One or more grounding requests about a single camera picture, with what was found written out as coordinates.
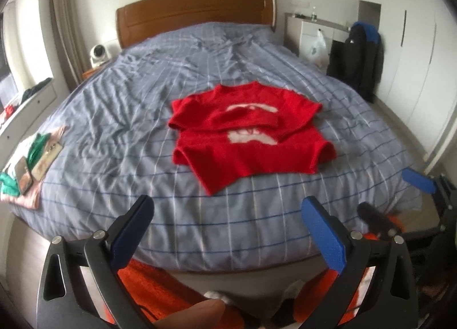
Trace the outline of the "person left hand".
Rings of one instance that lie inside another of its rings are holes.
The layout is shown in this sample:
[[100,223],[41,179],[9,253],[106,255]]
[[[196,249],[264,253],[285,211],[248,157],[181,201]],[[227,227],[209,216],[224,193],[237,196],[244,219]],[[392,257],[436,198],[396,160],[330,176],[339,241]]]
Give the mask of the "person left hand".
[[205,300],[156,321],[158,329],[212,329],[216,328],[225,311],[222,300]]

